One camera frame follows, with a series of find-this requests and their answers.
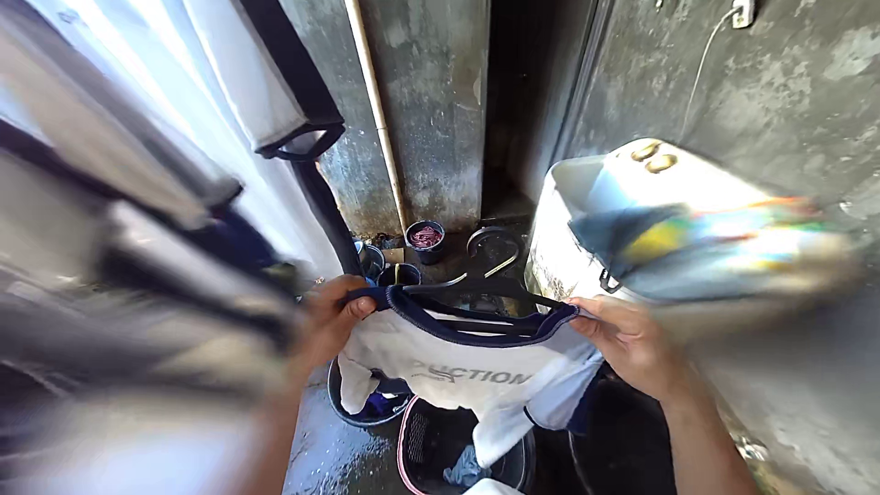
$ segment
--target person's left hand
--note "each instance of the person's left hand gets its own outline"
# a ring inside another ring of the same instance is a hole
[[[351,329],[376,310],[372,298],[359,298],[341,306],[340,300],[349,291],[368,287],[366,280],[342,275],[324,284],[315,285],[303,296],[306,311],[304,339],[294,344],[295,355],[310,369],[334,358],[348,341]]]

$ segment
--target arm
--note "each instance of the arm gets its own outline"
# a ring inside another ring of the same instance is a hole
[[[342,276],[305,295],[306,323],[301,329],[305,337],[290,354],[284,390],[269,397],[260,412],[260,449],[238,494],[282,492],[303,388],[312,369],[336,356],[348,341],[351,329],[376,309],[370,298],[350,301],[345,307],[338,304],[348,291],[366,286],[360,277]]]
[[[602,351],[620,378],[663,407],[681,495],[757,495],[757,487],[722,424],[706,387],[664,338],[644,308],[599,296],[568,301],[601,321],[572,326]]]

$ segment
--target hand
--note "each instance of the hand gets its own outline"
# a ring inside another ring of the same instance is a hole
[[[296,355],[304,360],[309,369],[322,365],[334,358],[345,347],[351,329],[370,313],[376,310],[376,301],[359,298],[344,307],[340,300],[348,291],[368,287],[362,277],[343,275],[315,285],[303,296],[306,318],[303,330],[304,341]]]
[[[661,403],[687,391],[685,361],[644,307],[608,296],[567,302],[601,320],[578,316],[571,326],[596,345],[620,378]]]

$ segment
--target electrical cable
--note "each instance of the electrical cable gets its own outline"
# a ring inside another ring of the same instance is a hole
[[[681,132],[678,134],[678,143],[681,144],[682,140],[685,139],[685,130],[687,129],[687,118],[691,113],[691,105],[693,104],[693,96],[697,93],[697,85],[700,83],[700,75],[703,73],[703,64],[706,62],[706,55],[709,53],[709,47],[712,46],[712,40],[715,39],[715,35],[718,34],[718,31],[721,30],[724,23],[727,22],[729,18],[733,16],[733,14],[741,11],[742,7],[734,7],[730,9],[724,17],[718,21],[718,24],[715,25],[715,29],[712,30],[712,34],[709,35],[708,41],[706,41],[706,47],[703,49],[703,57],[700,59],[700,66],[697,68],[697,77],[693,80],[693,88],[691,89],[691,97],[687,100],[687,108],[685,108],[685,119],[681,122]]]

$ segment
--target navy blue collar trim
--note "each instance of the navy blue collar trim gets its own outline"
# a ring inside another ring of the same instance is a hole
[[[564,305],[549,314],[535,313],[525,318],[510,318],[495,314],[479,313],[456,307],[448,307],[435,301],[427,304],[424,301],[416,302],[403,292],[402,285],[370,287],[352,291],[348,294],[346,300],[363,296],[369,296],[376,301],[377,311],[385,311],[391,308],[395,313],[400,314],[404,319],[433,336],[455,344],[477,347],[518,347],[521,345],[538,344],[553,336],[562,323],[571,320],[577,314],[577,308],[571,305]],[[509,321],[511,323],[528,321],[531,324],[538,324],[539,327],[538,332],[534,336],[476,336],[447,328],[440,321],[435,320],[425,312],[425,308],[439,313],[454,314],[463,318],[474,318],[477,320]]]

